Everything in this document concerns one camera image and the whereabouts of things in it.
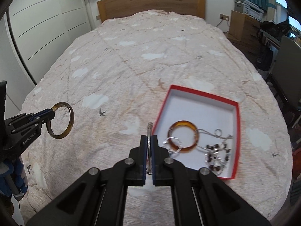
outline amber bangle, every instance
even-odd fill
[[[190,121],[177,121],[174,124],[172,124],[171,127],[169,128],[168,133],[167,133],[167,137],[173,137],[174,129],[178,128],[180,126],[189,127],[195,133],[194,143],[189,147],[182,147],[182,149],[181,149],[181,152],[189,151],[189,150],[193,149],[198,144],[198,141],[199,141],[198,128],[193,123],[191,123]],[[179,147],[173,143],[172,139],[169,139],[168,142],[169,142],[170,146],[173,149],[178,150]]]
[[[72,107],[69,104],[67,104],[65,102],[59,102],[59,103],[55,104],[54,106],[52,106],[51,109],[53,111],[56,111],[60,107],[68,108],[69,114],[70,114],[70,120],[69,120],[69,124],[68,124],[66,130],[62,134],[59,134],[59,135],[55,135],[54,132],[52,131],[51,120],[46,122],[46,127],[47,127],[48,133],[50,134],[51,137],[53,137],[55,139],[62,139],[64,137],[66,137],[70,133],[70,131],[73,127],[73,123],[74,123],[74,112],[73,112]]]

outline silver bolt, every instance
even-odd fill
[[[173,158],[167,157],[167,158],[164,159],[164,162],[166,164],[172,164],[173,163]]]
[[[201,173],[202,175],[208,175],[208,174],[210,173],[210,171],[209,171],[209,169],[208,169],[207,167],[202,167],[202,168],[200,169],[200,173]]]
[[[95,167],[90,168],[89,173],[91,175],[96,175],[98,173],[98,169]]]
[[[127,165],[131,165],[131,164],[134,163],[134,159],[132,159],[132,158],[126,158],[126,159],[124,160],[124,162],[125,162]]]

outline wooden headboard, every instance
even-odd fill
[[[97,2],[101,22],[132,16],[150,9],[194,15],[205,19],[206,0],[101,0]]]

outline wall socket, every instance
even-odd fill
[[[220,15],[219,15],[219,18],[220,18],[220,19],[223,19],[223,20],[226,20],[226,21],[229,21],[229,18],[230,18],[230,17],[227,16],[227,15],[224,15],[224,14],[220,14]]]

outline bed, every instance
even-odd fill
[[[224,33],[205,18],[205,0],[103,0],[103,23],[57,59],[27,96],[22,113],[69,103],[74,126],[64,139],[42,135],[23,153],[29,181],[21,201],[27,221],[91,167],[112,167],[139,145],[171,84],[237,101],[241,155],[226,183],[272,219],[290,187],[292,151],[268,86]],[[67,126],[67,110],[52,122]],[[169,188],[129,187],[124,225],[174,225]]]

